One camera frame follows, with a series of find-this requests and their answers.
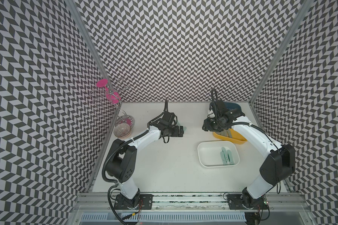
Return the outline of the white storage box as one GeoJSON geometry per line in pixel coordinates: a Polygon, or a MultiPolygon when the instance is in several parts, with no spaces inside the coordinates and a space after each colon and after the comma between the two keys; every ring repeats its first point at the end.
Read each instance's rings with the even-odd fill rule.
{"type": "Polygon", "coordinates": [[[205,168],[233,167],[240,163],[240,157],[236,146],[229,141],[202,142],[198,145],[198,158],[200,164],[205,168]],[[222,148],[230,150],[234,158],[234,165],[223,165],[220,152],[222,148]]]}

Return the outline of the yellow storage box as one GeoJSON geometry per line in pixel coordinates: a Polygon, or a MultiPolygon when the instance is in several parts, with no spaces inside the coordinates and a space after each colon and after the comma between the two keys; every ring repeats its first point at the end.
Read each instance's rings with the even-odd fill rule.
{"type": "Polygon", "coordinates": [[[228,137],[227,130],[221,132],[213,132],[213,136],[222,141],[229,141],[235,144],[243,144],[247,142],[247,140],[238,132],[233,129],[229,129],[232,133],[232,138],[228,137]]]}

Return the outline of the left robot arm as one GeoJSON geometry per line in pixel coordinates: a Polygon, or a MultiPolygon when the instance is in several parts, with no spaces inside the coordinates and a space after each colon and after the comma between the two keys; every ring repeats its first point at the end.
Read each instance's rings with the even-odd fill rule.
{"type": "Polygon", "coordinates": [[[101,176],[105,182],[113,183],[114,187],[120,189],[120,194],[116,198],[118,206],[135,209],[140,205],[140,189],[131,178],[137,154],[161,138],[168,143],[171,137],[183,137],[184,128],[177,123],[177,116],[169,112],[166,100],[162,113],[150,120],[143,132],[125,141],[116,139],[112,143],[101,176]]]}

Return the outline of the olive knife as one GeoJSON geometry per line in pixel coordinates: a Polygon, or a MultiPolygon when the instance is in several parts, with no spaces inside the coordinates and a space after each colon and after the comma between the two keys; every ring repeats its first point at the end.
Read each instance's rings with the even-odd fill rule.
{"type": "Polygon", "coordinates": [[[228,133],[228,137],[232,138],[232,133],[231,133],[231,131],[229,129],[227,130],[227,133],[228,133]]]}

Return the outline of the dark teal storage box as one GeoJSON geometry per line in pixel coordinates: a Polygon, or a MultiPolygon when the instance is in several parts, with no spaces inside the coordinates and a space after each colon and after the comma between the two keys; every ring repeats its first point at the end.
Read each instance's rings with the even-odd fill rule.
{"type": "MultiPolygon", "coordinates": [[[[236,103],[230,103],[230,102],[224,102],[224,105],[226,106],[226,108],[228,108],[229,110],[233,110],[233,109],[239,109],[239,110],[242,110],[241,109],[241,106],[239,104],[236,104],[236,103]]],[[[209,110],[208,112],[209,113],[212,113],[212,108],[213,108],[213,103],[211,102],[209,104],[209,110]]]]}

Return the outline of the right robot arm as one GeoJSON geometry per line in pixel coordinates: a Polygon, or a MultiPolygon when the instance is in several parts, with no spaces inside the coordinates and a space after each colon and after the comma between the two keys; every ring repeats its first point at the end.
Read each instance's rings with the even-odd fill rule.
{"type": "Polygon", "coordinates": [[[222,133],[233,129],[242,135],[264,158],[257,178],[241,194],[242,205],[252,209],[264,202],[264,196],[282,180],[295,172],[295,149],[289,144],[269,137],[266,132],[254,125],[240,109],[228,109],[218,99],[215,89],[210,91],[209,113],[202,129],[222,133]]]}

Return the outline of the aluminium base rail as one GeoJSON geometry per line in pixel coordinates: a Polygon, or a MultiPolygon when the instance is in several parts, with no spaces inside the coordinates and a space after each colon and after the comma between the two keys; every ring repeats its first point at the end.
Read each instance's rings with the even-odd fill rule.
{"type": "MultiPolygon", "coordinates": [[[[245,210],[242,202],[232,198],[228,200],[226,194],[214,193],[152,193],[150,201],[153,211],[183,210],[183,211],[229,211],[245,210]]],[[[310,207],[300,193],[269,192],[264,201],[271,212],[308,212],[310,207]]],[[[81,193],[76,198],[74,210],[108,210],[107,193],[81,193]]]]}

